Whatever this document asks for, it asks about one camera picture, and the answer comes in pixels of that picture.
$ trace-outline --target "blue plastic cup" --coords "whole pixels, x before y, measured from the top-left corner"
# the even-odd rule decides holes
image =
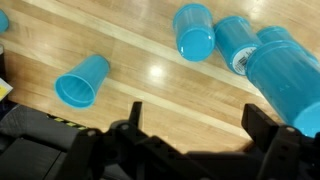
[[[67,105],[82,109],[90,107],[109,72],[108,61],[100,55],[87,57],[68,73],[58,77],[54,88]]]
[[[0,34],[5,32],[9,27],[7,15],[0,9]]]
[[[240,16],[230,16],[219,21],[214,32],[218,50],[228,68],[238,75],[245,75],[248,57],[262,45],[250,23]]]
[[[298,44],[275,41],[248,59],[246,75],[288,125],[314,137],[320,131],[320,68]]]
[[[215,35],[212,15],[201,4],[187,4],[178,10],[173,20],[177,49],[189,61],[202,61],[214,49]]]
[[[307,49],[305,49],[301,44],[299,44],[292,36],[291,34],[283,27],[280,26],[270,26],[266,27],[262,30],[260,30],[257,33],[257,36],[261,40],[262,43],[269,43],[273,41],[292,41],[294,43],[297,43],[303,51],[306,53],[306,55],[310,58],[311,61],[315,63],[319,63],[317,58],[311,54]]]

